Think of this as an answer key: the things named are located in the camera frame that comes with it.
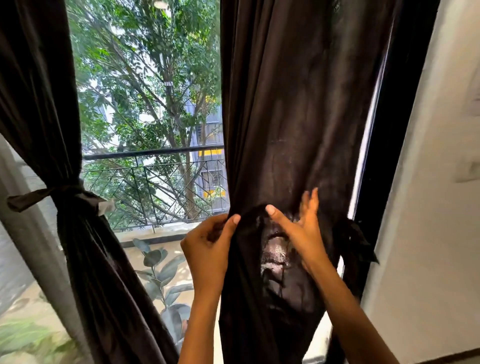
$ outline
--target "metal railing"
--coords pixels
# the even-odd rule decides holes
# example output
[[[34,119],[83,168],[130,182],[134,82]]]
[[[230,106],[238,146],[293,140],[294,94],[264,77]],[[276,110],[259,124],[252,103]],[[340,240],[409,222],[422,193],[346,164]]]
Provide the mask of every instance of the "metal railing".
[[[114,200],[106,214],[113,230],[196,222],[230,207],[220,147],[88,155],[81,178],[87,190]]]

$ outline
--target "curtain tieback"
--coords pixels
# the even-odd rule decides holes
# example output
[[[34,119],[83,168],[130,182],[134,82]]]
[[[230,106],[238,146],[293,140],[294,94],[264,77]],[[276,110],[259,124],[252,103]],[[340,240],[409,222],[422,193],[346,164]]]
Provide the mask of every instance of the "curtain tieback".
[[[100,196],[97,196],[93,192],[87,191],[83,187],[83,183],[79,184],[67,184],[63,186],[55,186],[49,188],[42,188],[40,190],[32,191],[27,194],[21,194],[17,196],[9,196],[7,198],[7,205],[10,210],[15,212],[22,212],[28,209],[30,206],[42,201],[47,196],[63,196],[63,197],[76,197],[86,201],[95,212],[101,216],[108,211],[115,209],[113,200],[107,201]]]

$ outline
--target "rubber plant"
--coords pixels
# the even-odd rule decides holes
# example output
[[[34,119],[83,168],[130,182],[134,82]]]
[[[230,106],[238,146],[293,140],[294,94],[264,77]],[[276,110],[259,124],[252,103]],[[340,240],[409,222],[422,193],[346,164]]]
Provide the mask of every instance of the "rubber plant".
[[[180,352],[191,308],[183,303],[175,303],[175,301],[180,293],[193,290],[193,284],[181,284],[170,287],[168,290],[165,286],[175,277],[179,264],[185,261],[185,256],[177,255],[160,270],[157,270],[157,266],[167,257],[168,251],[164,248],[152,250],[150,245],[140,239],[133,239],[133,244],[142,251],[144,266],[147,267],[147,269],[135,272],[141,279],[147,281],[144,287],[152,301],[160,300],[163,303],[164,309],[160,312],[160,316]]]

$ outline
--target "handrail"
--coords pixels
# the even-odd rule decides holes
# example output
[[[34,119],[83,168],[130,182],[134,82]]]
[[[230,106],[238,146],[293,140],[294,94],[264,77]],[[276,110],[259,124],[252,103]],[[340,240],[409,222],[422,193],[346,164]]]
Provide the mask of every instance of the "handrail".
[[[206,144],[204,146],[188,146],[188,147],[180,147],[180,148],[135,150],[130,152],[113,152],[113,153],[104,153],[104,154],[85,154],[83,155],[83,160],[156,156],[160,154],[188,153],[188,152],[197,152],[202,150],[223,149],[223,148],[224,148],[223,144]]]

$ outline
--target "torn curtain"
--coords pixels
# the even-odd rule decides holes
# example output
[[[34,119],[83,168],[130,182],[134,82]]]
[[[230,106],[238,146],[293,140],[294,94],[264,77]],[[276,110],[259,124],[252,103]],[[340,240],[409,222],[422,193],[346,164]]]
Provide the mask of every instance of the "torn curtain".
[[[265,204],[295,219],[318,187],[331,261],[375,260],[347,212],[395,2],[221,1],[230,214],[242,215],[222,292],[225,363],[301,363],[325,312]]]
[[[80,119],[63,0],[2,2],[0,133],[47,186],[11,198],[9,206],[22,211],[50,195],[58,209],[59,238],[95,362],[176,363],[157,310],[97,215],[101,199],[79,179]]]

